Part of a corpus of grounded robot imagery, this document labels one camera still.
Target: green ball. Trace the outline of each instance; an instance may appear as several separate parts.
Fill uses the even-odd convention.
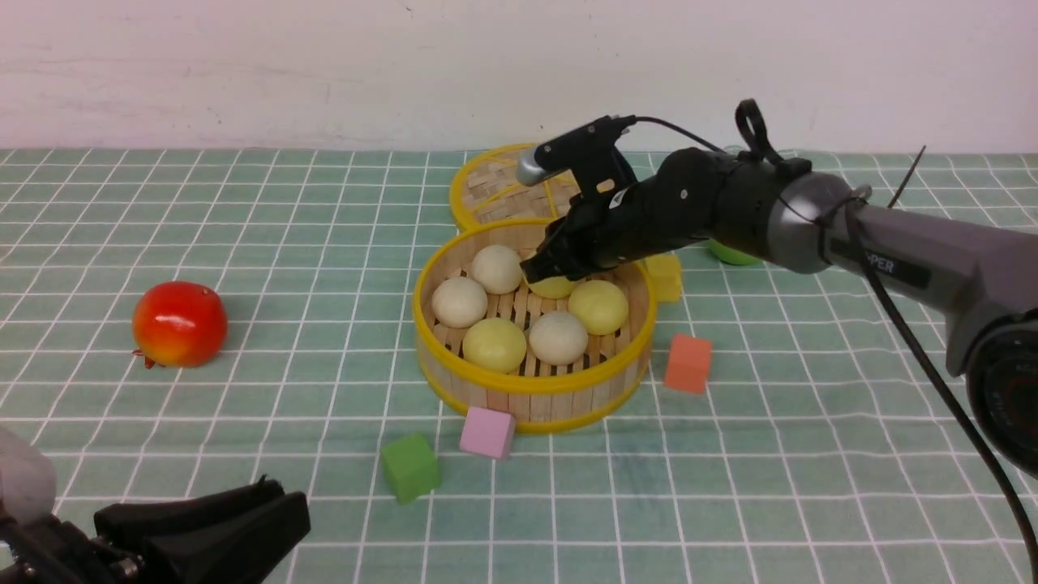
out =
[[[750,263],[757,263],[761,260],[760,258],[743,253],[738,249],[732,249],[731,247],[721,245],[713,239],[707,241],[707,248],[709,248],[718,259],[733,266],[748,266]]]

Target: gray arm segment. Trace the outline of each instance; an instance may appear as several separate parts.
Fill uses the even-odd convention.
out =
[[[823,229],[804,220],[832,208],[849,191],[832,174],[791,184],[784,193],[789,206],[775,204],[769,219],[772,260],[800,273],[836,265],[861,275],[846,205]],[[1038,310],[1038,234],[871,204],[856,213],[867,256],[883,284],[945,316],[952,377],[964,372],[971,349],[989,327]]]

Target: bamboo steamer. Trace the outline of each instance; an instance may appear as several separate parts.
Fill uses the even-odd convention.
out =
[[[464,416],[469,407],[508,412],[516,432],[571,430],[612,413],[634,393],[649,367],[656,323],[656,298],[640,262],[591,276],[612,281],[628,300],[628,321],[614,335],[591,336],[582,361],[567,367],[541,363],[527,346],[526,360],[511,373],[482,369],[460,357],[466,330],[439,324],[431,308],[433,291],[445,279],[465,275],[475,253],[490,244],[508,245],[525,256],[544,238],[551,221],[512,218],[462,230],[442,246],[418,276],[412,299],[421,371],[436,395]],[[502,317],[528,334],[541,315],[566,310],[566,300],[541,299],[525,282],[513,294],[489,296],[487,318]]]
[[[534,143],[501,146],[468,161],[450,184],[450,212],[461,230],[503,219],[556,219],[570,210],[570,198],[580,192],[570,171],[539,185],[516,180],[519,156]]]

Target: pink block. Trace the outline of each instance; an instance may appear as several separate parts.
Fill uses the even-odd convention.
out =
[[[461,450],[503,461],[512,449],[516,419],[503,412],[485,408],[468,409],[461,432]]]

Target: green grid mat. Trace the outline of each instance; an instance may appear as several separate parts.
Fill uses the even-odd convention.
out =
[[[1023,582],[996,484],[838,269],[684,249],[683,302],[660,307],[627,406],[517,437],[506,463],[460,453],[408,299],[456,232],[447,185],[475,154],[0,150],[0,423],[54,461],[56,512],[92,534],[109,503],[266,473],[313,520],[273,583]],[[880,202],[910,162],[809,157]],[[661,156],[630,159],[645,176]],[[1038,156],[928,156],[900,203],[1038,230]],[[225,352],[145,370],[129,319],[174,277],[223,297]],[[940,316],[899,305],[941,365]],[[660,386],[675,333],[714,342],[708,395]],[[415,430],[443,484],[401,507],[376,453]],[[1038,484],[1012,476],[1033,510]]]

